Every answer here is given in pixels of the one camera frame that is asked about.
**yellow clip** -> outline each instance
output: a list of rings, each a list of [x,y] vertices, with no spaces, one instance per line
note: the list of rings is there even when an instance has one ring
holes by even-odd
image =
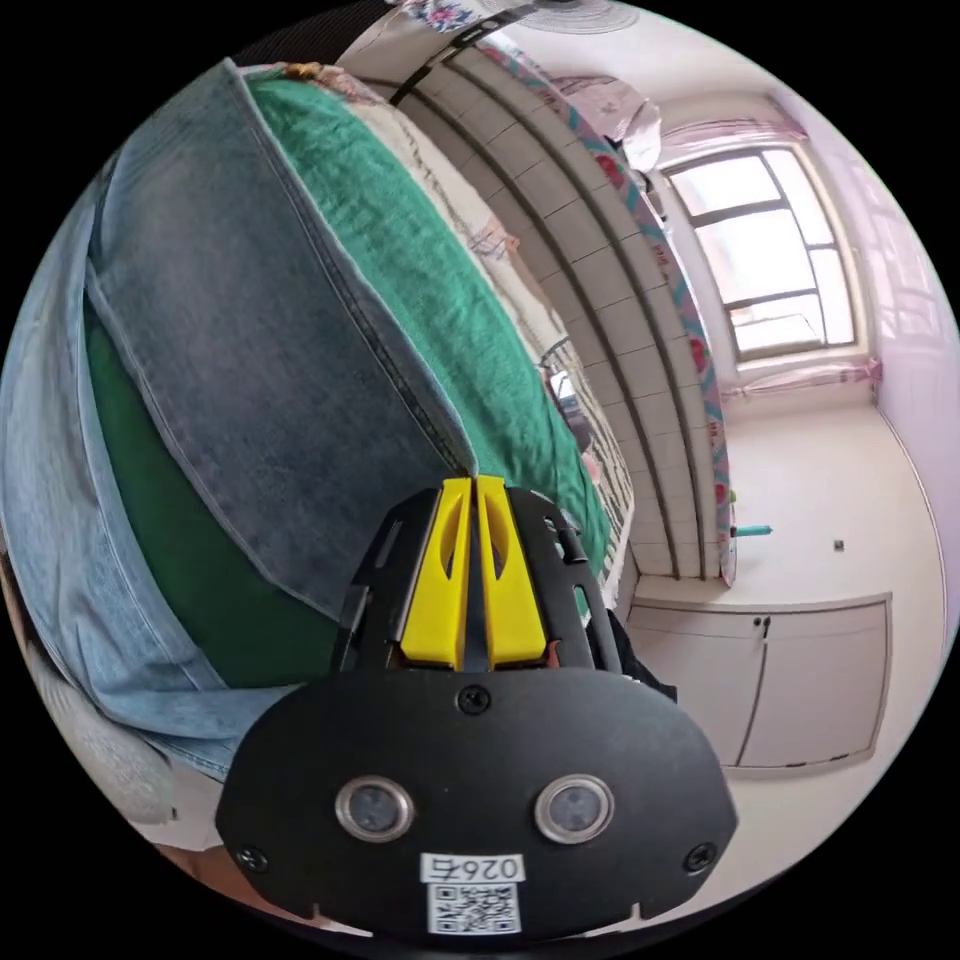
[[[443,483],[400,641],[411,663],[463,669],[471,483],[469,477]]]
[[[477,477],[477,516],[490,669],[540,660],[547,638],[502,477]]]

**green fabric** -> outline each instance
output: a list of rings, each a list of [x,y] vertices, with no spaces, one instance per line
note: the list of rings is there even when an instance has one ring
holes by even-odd
[[[576,441],[430,198],[337,95],[275,73],[247,82],[340,244],[460,414],[480,472],[568,510],[599,573],[610,524]]]
[[[460,412],[481,472],[566,508],[583,526],[599,572],[609,523],[574,439],[509,318],[429,199],[332,96],[285,80],[256,78],[250,86],[341,244]],[[223,531],[168,453],[109,336],[95,318],[87,321],[117,485],[175,616],[230,687],[326,673],[335,623],[268,583]]]
[[[144,559],[223,682],[273,687],[325,674],[336,624],[265,580],[224,533],[89,312],[87,356],[107,453]]]

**camera lens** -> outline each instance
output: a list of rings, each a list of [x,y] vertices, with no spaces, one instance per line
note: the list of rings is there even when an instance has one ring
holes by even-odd
[[[409,795],[384,777],[351,780],[337,794],[335,810],[344,830],[368,843],[395,840],[413,822]]]
[[[534,819],[540,832],[556,843],[586,843],[599,836],[613,817],[613,794],[596,777],[561,777],[537,799]]]

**curtain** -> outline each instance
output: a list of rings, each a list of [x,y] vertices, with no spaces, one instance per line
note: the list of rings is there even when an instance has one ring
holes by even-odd
[[[726,400],[731,397],[765,397],[771,394],[793,393],[812,387],[825,387],[842,383],[863,383],[870,380],[879,383],[883,377],[883,364],[870,357],[859,363],[824,363],[800,370],[789,370],[769,377],[761,377],[744,387],[727,387],[720,391]]]
[[[773,143],[803,143],[806,131],[764,98],[763,116],[739,116],[684,123],[661,133],[663,148],[658,166],[692,160],[704,154]]]

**screw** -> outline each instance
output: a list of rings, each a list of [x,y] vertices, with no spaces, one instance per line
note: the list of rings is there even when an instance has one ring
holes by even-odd
[[[468,717],[477,717],[490,706],[490,694],[483,687],[464,687],[457,694],[457,706]]]
[[[267,858],[256,847],[244,847],[237,852],[237,863],[250,873],[266,873]]]
[[[683,861],[687,873],[701,873],[717,859],[717,848],[712,843],[701,843],[694,847]]]

